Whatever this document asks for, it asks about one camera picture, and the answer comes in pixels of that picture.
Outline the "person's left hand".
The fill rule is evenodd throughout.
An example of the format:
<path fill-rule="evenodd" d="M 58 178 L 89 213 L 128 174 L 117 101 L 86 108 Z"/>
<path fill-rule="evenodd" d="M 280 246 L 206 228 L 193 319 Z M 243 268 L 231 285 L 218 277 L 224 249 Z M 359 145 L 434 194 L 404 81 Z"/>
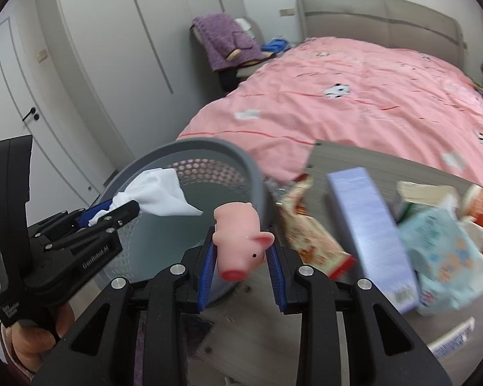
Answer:
<path fill-rule="evenodd" d="M 9 328 L 1 323 L 1 346 L 7 363 L 31 378 L 42 365 L 42 356 L 55 347 L 56 338 L 63 338 L 74 322 L 73 309 L 66 303 L 57 313 L 56 335 L 35 326 L 22 327 L 18 322 Z"/>

